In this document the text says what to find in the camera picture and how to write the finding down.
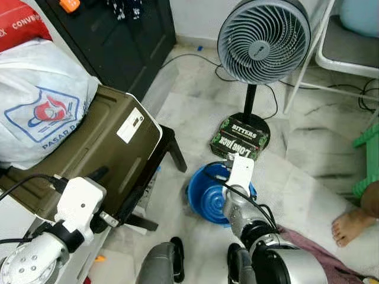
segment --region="fan stand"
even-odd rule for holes
[[[264,121],[261,117],[255,114],[252,114],[253,103],[255,99],[255,92],[256,92],[256,85],[248,84],[248,90],[246,92],[246,100],[245,100],[245,107],[243,109],[243,113],[238,112],[237,114],[233,114],[232,117],[243,122],[244,124],[250,125],[251,127],[257,130],[261,130],[263,133],[266,133],[268,135],[267,142],[264,147],[266,148],[268,143],[270,142],[271,132],[266,121]]]

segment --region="blue plastic basin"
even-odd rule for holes
[[[204,219],[228,226],[229,221],[223,214],[225,199],[223,197],[223,186],[210,179],[203,172],[201,167],[192,176],[187,190],[188,202],[193,211],[201,215]],[[207,173],[218,178],[228,179],[230,172],[223,164],[213,164],[207,168]],[[256,191],[253,184],[249,185],[251,195],[255,196]]]

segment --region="white label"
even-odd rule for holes
[[[134,134],[137,132],[138,128],[142,124],[144,120],[141,112],[134,108],[134,110],[130,113],[128,118],[124,121],[121,127],[117,130],[117,135],[124,140],[127,144],[133,138]]]

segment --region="fan base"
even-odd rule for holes
[[[271,138],[271,132],[270,132],[270,128],[268,127],[268,124],[266,121],[264,121],[262,118],[260,118],[259,116],[255,115],[255,114],[250,114],[250,117],[248,119],[248,121],[245,120],[245,115],[242,113],[242,112],[238,112],[237,114],[233,114],[231,115],[231,117],[247,124],[247,125],[250,125],[251,127],[257,129],[257,130],[261,130],[263,133],[267,133],[268,136],[267,136],[267,142],[266,142],[266,145],[264,147],[264,149],[267,147],[268,143],[270,142],[270,138]]]

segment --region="fan grille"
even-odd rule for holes
[[[306,16],[283,1],[254,0],[235,9],[218,42],[224,68],[250,84],[270,83],[292,72],[310,43]]]

